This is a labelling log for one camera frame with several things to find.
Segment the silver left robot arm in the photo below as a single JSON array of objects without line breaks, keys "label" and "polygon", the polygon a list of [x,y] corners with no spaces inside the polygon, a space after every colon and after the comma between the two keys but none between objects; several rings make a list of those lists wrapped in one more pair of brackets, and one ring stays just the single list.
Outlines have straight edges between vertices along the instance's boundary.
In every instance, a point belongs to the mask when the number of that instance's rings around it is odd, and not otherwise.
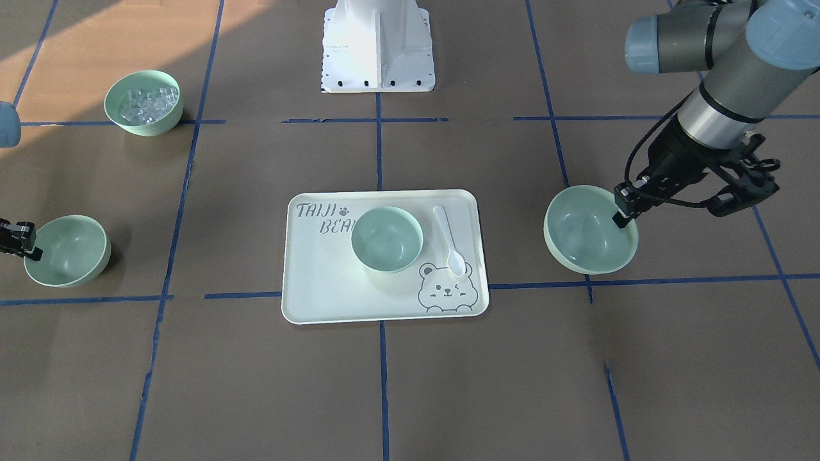
[{"label": "silver left robot arm", "polygon": [[818,71],[818,21],[817,1],[680,1],[630,26],[633,72],[706,75],[650,129],[637,176],[628,158],[619,228],[665,202],[722,218],[777,192],[780,163],[756,156],[765,139],[755,129]]}]

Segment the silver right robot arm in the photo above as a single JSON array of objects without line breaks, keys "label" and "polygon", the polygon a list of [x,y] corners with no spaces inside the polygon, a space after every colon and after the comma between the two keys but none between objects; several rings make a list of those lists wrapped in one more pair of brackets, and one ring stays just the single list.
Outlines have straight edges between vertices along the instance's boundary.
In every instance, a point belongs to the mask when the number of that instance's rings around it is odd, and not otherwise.
[{"label": "silver right robot arm", "polygon": [[[22,125],[17,108],[10,102],[1,102],[1,148],[14,148],[20,143]],[[2,254],[21,259],[40,261],[43,250],[36,246],[37,228],[32,222],[12,223],[1,219]]]}]

